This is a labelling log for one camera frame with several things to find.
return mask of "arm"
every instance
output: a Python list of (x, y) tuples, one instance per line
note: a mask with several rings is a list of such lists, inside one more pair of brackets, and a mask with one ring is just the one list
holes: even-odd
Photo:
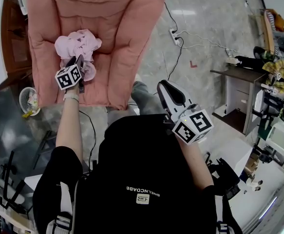
[[(79, 85), (67, 90), (67, 93), (79, 95)], [(56, 147), (72, 149), (82, 162), (82, 138), (79, 120), (79, 102), (73, 98), (64, 101), (63, 113), (57, 132)]]
[(208, 167), (202, 157), (197, 143), (186, 145), (182, 140), (176, 137), (180, 144), (185, 160), (190, 168), (194, 184), (201, 190), (209, 185), (213, 185), (213, 180)]

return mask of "plaid cloth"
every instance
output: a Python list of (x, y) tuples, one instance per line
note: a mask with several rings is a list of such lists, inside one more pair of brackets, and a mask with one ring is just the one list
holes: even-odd
[[(275, 74), (275, 72), (279, 72), (282, 78), (284, 79), (284, 60), (278, 60), (275, 63), (267, 62), (266, 64), (264, 64), (263, 69), (268, 71), (271, 74)], [(271, 81), (267, 79), (266, 84), (270, 85)], [(280, 93), (284, 93), (284, 82), (283, 81), (275, 81), (273, 86), (277, 87)]]

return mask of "floor outlet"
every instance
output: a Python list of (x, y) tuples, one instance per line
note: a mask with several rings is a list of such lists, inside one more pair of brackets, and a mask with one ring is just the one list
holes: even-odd
[(175, 38), (177, 37), (177, 35), (175, 33), (172, 33), (172, 31), (175, 31), (175, 29), (170, 29), (169, 32), (170, 32), (170, 35), (172, 37), (172, 40), (174, 42), (175, 45), (179, 45), (180, 44), (180, 41), (177, 39), (175, 40)]

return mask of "pink armchair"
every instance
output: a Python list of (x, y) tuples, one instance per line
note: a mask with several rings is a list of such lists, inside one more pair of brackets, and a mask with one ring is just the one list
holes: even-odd
[(95, 51), (93, 80), (85, 83), (82, 105), (126, 109), (146, 44), (164, 0), (28, 0), (28, 35), (40, 107), (61, 103), (54, 78), (59, 36), (89, 29), (102, 40)]

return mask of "pink towel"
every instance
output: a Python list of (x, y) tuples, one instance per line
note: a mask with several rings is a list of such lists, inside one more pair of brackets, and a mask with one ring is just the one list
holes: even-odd
[(88, 30), (78, 30), (70, 33), (67, 37), (61, 36), (55, 42), (55, 49), (61, 58), (60, 67), (66, 66), (71, 57), (80, 55), (84, 57), (84, 81), (92, 80), (96, 74), (96, 69), (92, 64), (93, 51), (102, 45), (102, 41)]

